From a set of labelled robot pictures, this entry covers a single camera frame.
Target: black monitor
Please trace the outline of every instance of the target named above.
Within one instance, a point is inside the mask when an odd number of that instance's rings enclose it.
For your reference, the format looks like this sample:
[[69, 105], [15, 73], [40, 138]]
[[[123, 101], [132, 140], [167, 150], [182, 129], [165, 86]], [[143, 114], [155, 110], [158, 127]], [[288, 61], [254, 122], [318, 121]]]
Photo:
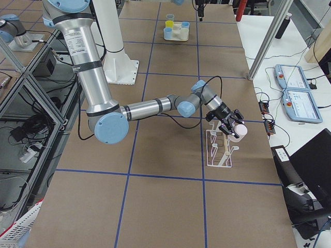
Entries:
[[331, 132], [322, 130], [290, 156], [296, 172], [325, 207], [331, 206]]

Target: black band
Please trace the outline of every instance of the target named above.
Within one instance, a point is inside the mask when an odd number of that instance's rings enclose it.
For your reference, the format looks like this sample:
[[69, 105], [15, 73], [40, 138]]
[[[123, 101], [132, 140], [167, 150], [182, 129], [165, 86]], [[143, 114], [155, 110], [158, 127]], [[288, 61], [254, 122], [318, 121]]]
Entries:
[[123, 51], [123, 49], [124, 49], [124, 47], [121, 50], [118, 50], [116, 52], [112, 52], [112, 51], [109, 51], [109, 50], [107, 50], [107, 52], [109, 52], [109, 53], [119, 53], [120, 51]]
[[103, 110], [100, 112], [94, 112], [94, 113], [86, 113], [88, 117], [95, 117], [95, 116], [100, 116], [100, 115], [105, 115], [108, 114], [110, 112], [114, 112], [115, 110], [117, 110], [119, 108], [119, 105], [113, 106], [110, 109], [107, 110]]
[[163, 112], [163, 106], [162, 106], [162, 102], [160, 101], [160, 99], [158, 99], [158, 98], [156, 98], [156, 99], [154, 99], [156, 102], [157, 102], [157, 104], [159, 105], [159, 112], [158, 112], [158, 114], [160, 114], [160, 113], [162, 113]]
[[67, 21], [71, 19], [78, 19], [78, 18], [89, 18], [93, 20], [93, 17], [89, 13], [74, 13], [74, 14], [65, 14], [60, 17], [54, 18], [53, 23], [54, 25], [56, 23], [62, 22], [62, 21]]
[[74, 65], [72, 67], [72, 70], [74, 73], [77, 73], [77, 72], [92, 70], [99, 67], [102, 67], [101, 60]]
[[25, 35], [26, 34], [26, 30], [24, 30], [24, 32], [20, 33], [20, 34], [17, 34], [16, 37], [19, 37], [21, 35]]
[[208, 102], [205, 103], [205, 105], [208, 105], [211, 101], [213, 101], [215, 98], [217, 97], [217, 95], [214, 95]]
[[125, 109], [128, 121], [132, 120], [131, 110], [130, 110], [129, 106], [125, 105], [125, 106], [123, 106], [123, 108]]

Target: white basket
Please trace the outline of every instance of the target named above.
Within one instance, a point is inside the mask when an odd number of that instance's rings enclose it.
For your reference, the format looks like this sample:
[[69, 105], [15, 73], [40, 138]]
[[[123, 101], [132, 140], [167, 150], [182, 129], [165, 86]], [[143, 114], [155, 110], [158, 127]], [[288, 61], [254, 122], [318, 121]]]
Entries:
[[33, 226], [42, 200], [35, 204], [25, 215], [18, 221], [14, 222], [2, 234], [0, 234], [0, 248], [21, 248], [20, 240], [25, 236]]

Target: blue cup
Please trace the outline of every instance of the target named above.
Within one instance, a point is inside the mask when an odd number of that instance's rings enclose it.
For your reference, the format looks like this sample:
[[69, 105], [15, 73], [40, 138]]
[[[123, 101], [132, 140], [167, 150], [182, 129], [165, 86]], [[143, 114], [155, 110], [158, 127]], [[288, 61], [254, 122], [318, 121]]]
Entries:
[[164, 38], [170, 40], [172, 38], [172, 28], [166, 27], [163, 29]]
[[184, 0], [173, 0], [176, 5], [182, 5]]
[[182, 27], [183, 28], [189, 28], [190, 27], [190, 23], [189, 22], [182, 22]]

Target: white column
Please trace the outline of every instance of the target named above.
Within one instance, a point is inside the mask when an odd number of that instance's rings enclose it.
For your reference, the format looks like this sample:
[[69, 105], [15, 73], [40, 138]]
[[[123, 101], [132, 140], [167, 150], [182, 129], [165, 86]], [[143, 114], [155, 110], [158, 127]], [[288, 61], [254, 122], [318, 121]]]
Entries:
[[114, 0], [93, 0], [107, 54], [103, 69], [108, 83], [134, 84], [139, 61], [125, 53]]

